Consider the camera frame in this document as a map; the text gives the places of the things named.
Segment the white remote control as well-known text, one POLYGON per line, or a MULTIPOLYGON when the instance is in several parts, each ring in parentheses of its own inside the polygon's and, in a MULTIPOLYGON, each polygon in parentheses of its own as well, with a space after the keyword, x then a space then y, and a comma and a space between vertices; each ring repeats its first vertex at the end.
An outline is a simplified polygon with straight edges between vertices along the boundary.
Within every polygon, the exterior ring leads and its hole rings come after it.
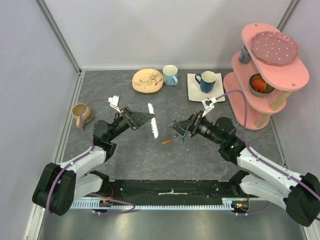
MULTIPOLYGON (((155 114, 153 105, 151 103, 148 103, 147 106, 148 106, 149 113, 155 114)), ((158 130, 156 118, 153 117, 150 122, 151 122, 151 131, 153 133, 153 136, 155 139, 157 139, 159 137, 159 130, 158 130)))

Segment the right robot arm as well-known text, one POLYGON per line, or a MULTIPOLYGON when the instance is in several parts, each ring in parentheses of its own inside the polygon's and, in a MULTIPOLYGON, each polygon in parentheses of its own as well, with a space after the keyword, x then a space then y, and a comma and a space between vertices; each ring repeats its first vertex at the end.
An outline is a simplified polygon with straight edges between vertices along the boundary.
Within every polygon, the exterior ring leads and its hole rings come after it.
POLYGON ((230 118, 209 122, 203 111, 170 124, 179 135, 201 135, 219 145, 218 152, 227 162, 243 168, 234 175, 229 191, 235 197, 254 195, 286 211, 298 224, 310 227, 320 214, 320 181, 311 174, 286 169, 262 156, 237 137, 230 118))

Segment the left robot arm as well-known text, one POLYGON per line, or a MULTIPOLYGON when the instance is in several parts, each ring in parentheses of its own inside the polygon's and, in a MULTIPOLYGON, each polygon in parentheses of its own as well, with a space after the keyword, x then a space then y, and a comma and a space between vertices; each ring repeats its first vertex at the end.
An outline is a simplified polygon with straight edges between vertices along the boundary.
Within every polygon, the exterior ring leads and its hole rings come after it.
POLYGON ((109 177, 94 167, 109 160, 117 145, 112 142, 128 129, 137 130, 151 123, 151 131, 157 132, 155 112, 148 104, 148 113, 124 107, 116 113, 114 121, 97 121, 93 126, 93 145, 82 154, 59 164, 47 164, 32 195, 32 202, 58 216, 64 215, 75 200, 91 193, 99 197, 110 191, 109 177))

